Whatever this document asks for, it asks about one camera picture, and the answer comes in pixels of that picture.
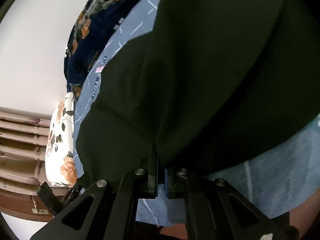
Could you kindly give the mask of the black pants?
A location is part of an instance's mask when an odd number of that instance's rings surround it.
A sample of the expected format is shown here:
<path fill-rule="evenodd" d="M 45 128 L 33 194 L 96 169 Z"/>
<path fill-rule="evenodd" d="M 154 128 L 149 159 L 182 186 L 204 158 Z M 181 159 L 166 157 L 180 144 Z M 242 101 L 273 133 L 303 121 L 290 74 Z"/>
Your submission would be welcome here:
<path fill-rule="evenodd" d="M 210 175 L 287 141 L 319 114 L 319 0 L 160 0 L 151 32 L 101 74 L 76 140 L 87 188 L 156 148 Z"/>

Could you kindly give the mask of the white floral pillow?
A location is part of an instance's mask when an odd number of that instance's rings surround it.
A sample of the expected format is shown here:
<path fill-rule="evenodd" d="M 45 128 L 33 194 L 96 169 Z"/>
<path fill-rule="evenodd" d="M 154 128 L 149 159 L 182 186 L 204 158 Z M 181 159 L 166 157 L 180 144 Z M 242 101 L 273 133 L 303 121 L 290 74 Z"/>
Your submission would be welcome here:
<path fill-rule="evenodd" d="M 48 181 L 54 186 L 72 187 L 77 180 L 73 155 L 74 94 L 65 95 L 52 114 L 45 153 Z"/>

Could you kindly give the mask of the blue checked bed sheet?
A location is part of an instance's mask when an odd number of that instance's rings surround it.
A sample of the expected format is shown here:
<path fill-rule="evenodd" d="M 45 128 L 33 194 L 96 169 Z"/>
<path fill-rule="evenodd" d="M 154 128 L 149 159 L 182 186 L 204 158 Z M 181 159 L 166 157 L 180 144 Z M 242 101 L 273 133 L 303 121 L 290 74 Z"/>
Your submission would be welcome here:
<path fill-rule="evenodd" d="M 107 63 L 120 50 L 111 50 L 110 38 L 102 51 L 108 55 Z M 282 215 L 319 190 L 318 117 L 287 141 L 238 165 L 207 176 L 186 170 L 198 180 L 224 178 L 267 217 Z"/>

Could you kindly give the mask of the beige striped curtain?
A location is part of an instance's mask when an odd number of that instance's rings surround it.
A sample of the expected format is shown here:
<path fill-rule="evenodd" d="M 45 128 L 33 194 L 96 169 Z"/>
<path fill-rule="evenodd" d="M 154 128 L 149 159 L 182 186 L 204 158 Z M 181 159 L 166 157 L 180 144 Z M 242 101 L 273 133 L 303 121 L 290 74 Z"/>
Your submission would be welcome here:
<path fill-rule="evenodd" d="M 48 119 L 1 110 L 1 189 L 35 195 L 47 181 L 49 125 Z"/>

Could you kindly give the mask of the navy dog print blanket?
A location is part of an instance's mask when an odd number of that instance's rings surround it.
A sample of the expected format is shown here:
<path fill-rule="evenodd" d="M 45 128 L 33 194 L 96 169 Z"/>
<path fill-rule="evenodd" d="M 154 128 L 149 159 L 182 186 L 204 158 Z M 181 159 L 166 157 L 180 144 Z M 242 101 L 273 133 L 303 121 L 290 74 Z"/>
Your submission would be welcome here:
<path fill-rule="evenodd" d="M 88 0 L 67 42 L 67 91 L 80 96 L 85 79 L 108 40 L 140 0 Z"/>

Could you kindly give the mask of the brown wooden bed frame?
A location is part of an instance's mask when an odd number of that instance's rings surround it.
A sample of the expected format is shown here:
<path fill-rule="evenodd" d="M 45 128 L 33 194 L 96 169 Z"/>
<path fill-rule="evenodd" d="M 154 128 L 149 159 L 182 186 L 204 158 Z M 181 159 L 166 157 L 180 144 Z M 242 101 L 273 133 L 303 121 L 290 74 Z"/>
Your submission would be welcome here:
<path fill-rule="evenodd" d="M 53 214 L 38 196 L 13 193 L 1 189 L 1 212 L 12 217 L 35 222 L 49 222 Z"/>

